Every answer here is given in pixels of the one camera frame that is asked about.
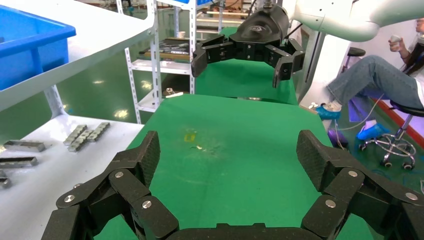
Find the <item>person hand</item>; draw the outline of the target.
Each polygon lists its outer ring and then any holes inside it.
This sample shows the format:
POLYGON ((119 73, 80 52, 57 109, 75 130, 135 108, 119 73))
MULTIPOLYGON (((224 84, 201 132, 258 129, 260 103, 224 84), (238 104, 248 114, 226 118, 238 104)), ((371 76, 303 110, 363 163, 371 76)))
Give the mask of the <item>person hand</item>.
POLYGON ((402 53, 406 50, 404 40, 402 37, 391 38, 388 42, 389 42, 389 49, 391 52, 402 53))

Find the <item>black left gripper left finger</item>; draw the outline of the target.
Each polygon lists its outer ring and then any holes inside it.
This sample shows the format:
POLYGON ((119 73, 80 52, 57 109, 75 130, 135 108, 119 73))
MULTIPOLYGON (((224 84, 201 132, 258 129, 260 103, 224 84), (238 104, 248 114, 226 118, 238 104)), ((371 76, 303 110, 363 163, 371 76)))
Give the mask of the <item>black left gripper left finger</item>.
POLYGON ((140 240, 169 238, 179 222, 149 189, 160 153, 156 131, 139 146, 118 152, 102 173, 57 199, 42 238, 92 240, 117 216, 140 240))

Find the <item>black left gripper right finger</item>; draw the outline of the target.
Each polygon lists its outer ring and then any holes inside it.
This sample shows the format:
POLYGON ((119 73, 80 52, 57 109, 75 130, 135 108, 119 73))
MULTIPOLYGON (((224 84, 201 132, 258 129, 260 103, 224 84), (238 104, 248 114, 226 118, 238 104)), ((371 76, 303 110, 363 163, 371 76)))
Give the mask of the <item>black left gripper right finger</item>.
POLYGON ((345 150, 325 146, 310 130, 301 130, 297 158, 320 193, 301 227, 334 240, 350 215, 362 218, 386 240, 424 237, 424 197, 373 173, 345 150))

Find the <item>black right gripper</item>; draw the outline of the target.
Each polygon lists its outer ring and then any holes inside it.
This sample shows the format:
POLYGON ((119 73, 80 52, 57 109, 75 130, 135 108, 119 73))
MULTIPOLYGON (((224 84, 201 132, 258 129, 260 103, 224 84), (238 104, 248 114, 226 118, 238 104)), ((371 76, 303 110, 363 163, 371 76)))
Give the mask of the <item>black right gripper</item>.
POLYGON ((200 41, 192 53, 191 75, 200 76, 208 64, 237 59, 265 62, 274 68, 272 87, 303 69, 305 50, 287 34, 289 18, 279 6, 264 7, 249 16, 236 30, 200 41))

